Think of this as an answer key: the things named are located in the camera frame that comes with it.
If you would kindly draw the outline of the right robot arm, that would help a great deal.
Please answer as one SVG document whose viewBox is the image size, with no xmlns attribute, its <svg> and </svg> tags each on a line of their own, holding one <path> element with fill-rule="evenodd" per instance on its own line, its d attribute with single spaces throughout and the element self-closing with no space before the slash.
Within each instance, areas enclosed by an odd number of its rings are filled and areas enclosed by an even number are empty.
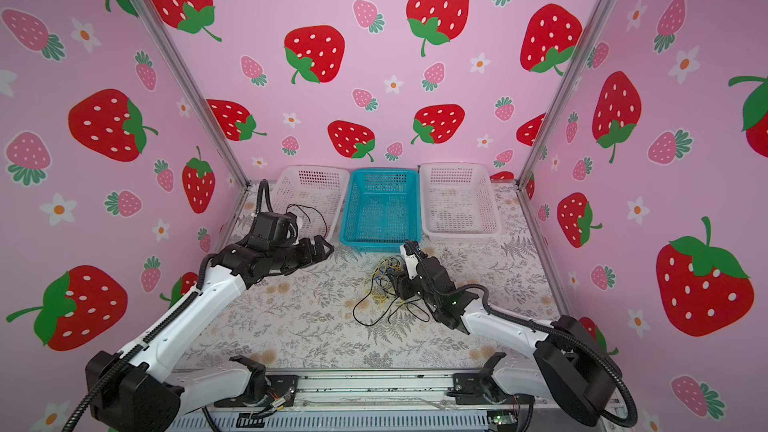
<svg viewBox="0 0 768 432">
<path fill-rule="evenodd" d="M 398 297 L 418 297 L 435 322 L 494 340 L 535 361 L 537 368 L 531 370 L 516 368 L 504 355 L 489 360 L 484 374 L 492 390 L 551 399 L 584 426 L 602 419 L 622 428 L 637 424 L 637 405 L 620 367 L 578 320 L 563 315 L 546 322 L 496 308 L 487 287 L 456 286 L 440 261 L 417 243 L 405 243 L 400 254 L 405 270 L 390 279 Z"/>
</svg>

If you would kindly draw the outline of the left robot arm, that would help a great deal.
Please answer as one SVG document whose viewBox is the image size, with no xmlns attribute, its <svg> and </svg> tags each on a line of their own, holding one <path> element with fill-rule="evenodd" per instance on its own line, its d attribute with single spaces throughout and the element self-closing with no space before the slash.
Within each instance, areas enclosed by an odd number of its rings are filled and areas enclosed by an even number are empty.
<svg viewBox="0 0 768 432">
<path fill-rule="evenodd" d="M 115 431 L 165 431 L 178 416 L 217 401 L 278 401 L 265 365 L 244 355 L 191 378 L 174 369 L 204 329 L 250 287 L 319 264 L 333 252 L 321 235 L 299 237 L 294 214 L 258 213 L 245 237 L 203 259 L 197 284 L 147 331 L 118 352 L 100 352 L 89 361 L 88 392 L 64 430 L 74 430 L 90 413 Z"/>
</svg>

